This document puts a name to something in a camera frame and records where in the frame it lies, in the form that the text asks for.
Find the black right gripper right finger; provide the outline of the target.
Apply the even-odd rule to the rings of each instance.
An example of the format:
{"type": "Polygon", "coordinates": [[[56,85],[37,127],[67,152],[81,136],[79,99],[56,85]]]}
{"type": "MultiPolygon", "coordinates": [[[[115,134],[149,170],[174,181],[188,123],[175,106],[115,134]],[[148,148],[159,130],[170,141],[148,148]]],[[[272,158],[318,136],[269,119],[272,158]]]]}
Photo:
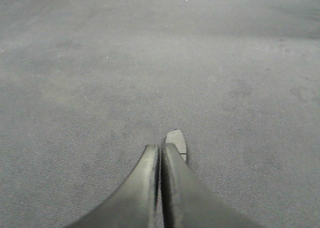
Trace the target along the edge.
{"type": "Polygon", "coordinates": [[[202,184],[173,143],[162,149],[161,196],[166,228],[261,227],[202,184]]]}

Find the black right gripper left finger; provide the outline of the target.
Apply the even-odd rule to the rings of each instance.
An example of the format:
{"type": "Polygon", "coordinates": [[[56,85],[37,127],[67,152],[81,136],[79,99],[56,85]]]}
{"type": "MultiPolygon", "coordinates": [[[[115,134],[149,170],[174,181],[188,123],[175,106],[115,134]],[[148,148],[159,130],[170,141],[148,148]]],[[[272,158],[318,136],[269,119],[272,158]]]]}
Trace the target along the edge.
{"type": "Polygon", "coordinates": [[[126,180],[100,205],[69,228],[154,228],[160,149],[148,144],[126,180]]]}

